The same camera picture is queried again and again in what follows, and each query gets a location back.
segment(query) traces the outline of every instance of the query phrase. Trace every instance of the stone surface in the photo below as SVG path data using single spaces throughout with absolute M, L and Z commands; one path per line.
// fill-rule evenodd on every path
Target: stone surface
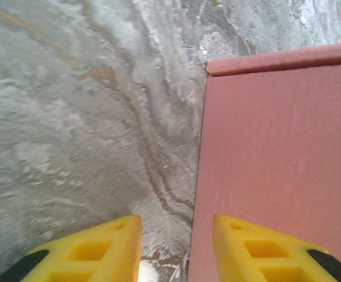
M 0 0 L 0 273 L 136 213 L 185 281 L 204 63 L 337 42 L 341 0 Z

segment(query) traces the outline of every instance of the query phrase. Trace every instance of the marble floor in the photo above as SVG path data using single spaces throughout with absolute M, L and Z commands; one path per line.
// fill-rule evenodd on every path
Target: marble floor
M 206 61 L 341 42 L 341 0 L 0 0 L 0 273 L 128 214 L 186 281 Z

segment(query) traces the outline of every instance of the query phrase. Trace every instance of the gray marble surface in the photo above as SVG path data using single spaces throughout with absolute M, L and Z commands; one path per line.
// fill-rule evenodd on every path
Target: gray marble surface
M 341 0 L 0 0 L 0 273 L 128 214 L 185 281 L 204 62 L 341 42 Z

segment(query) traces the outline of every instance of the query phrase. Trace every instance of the yellow plastic part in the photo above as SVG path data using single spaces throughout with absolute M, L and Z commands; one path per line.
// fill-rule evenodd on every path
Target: yellow plastic part
M 126 216 L 33 249 L 49 254 L 22 282 L 136 282 L 140 216 Z
M 220 282 L 336 282 L 307 253 L 324 248 L 231 216 L 214 217 L 213 245 Z

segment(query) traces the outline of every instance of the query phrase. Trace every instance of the black rubber tip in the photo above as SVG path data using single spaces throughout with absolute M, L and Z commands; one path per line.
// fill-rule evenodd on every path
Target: black rubber tip
M 316 260 L 330 275 L 341 282 L 341 262 L 330 254 L 318 250 L 308 250 L 309 255 Z
M 0 276 L 0 282 L 20 282 L 48 254 L 48 250 L 41 250 L 21 258 L 9 270 Z

